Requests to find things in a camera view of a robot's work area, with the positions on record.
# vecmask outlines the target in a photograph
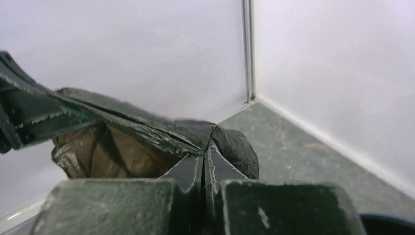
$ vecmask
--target white wall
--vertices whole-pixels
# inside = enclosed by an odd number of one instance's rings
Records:
[[[2,0],[0,48],[35,80],[174,117],[245,101],[240,1]],[[0,156],[0,217],[65,179],[45,143]]]
[[[415,2],[254,2],[259,97],[415,197]]]

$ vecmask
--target brown plastic bag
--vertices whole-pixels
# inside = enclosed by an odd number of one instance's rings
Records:
[[[157,178],[180,158],[156,154],[131,136],[106,124],[54,138],[52,160],[70,179]]]

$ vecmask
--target metal edge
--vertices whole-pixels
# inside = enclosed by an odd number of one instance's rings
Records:
[[[255,62],[254,62],[254,1],[242,0],[242,26],[244,41],[245,74],[247,102],[255,99]]]

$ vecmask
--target black object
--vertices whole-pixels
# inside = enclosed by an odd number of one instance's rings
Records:
[[[332,185],[250,180],[209,141],[159,179],[69,180],[44,203],[32,235],[363,235]]]
[[[368,235],[414,235],[415,223],[379,214],[362,214],[360,218]]]
[[[105,123],[179,162],[158,179],[60,183],[32,235],[362,235],[346,193],[331,184],[260,182],[258,159],[239,132],[170,121],[78,89],[51,91],[0,52],[0,151]]]
[[[168,120],[129,103],[79,89],[57,92],[36,83],[0,51],[0,152],[20,149],[103,122],[154,152],[202,156],[210,139],[249,178],[259,177],[258,157],[237,131],[198,120]]]

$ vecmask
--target speckled floor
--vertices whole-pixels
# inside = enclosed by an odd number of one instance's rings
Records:
[[[220,124],[246,135],[258,154],[261,180],[335,182],[349,193],[361,213],[415,221],[414,200],[260,103]]]

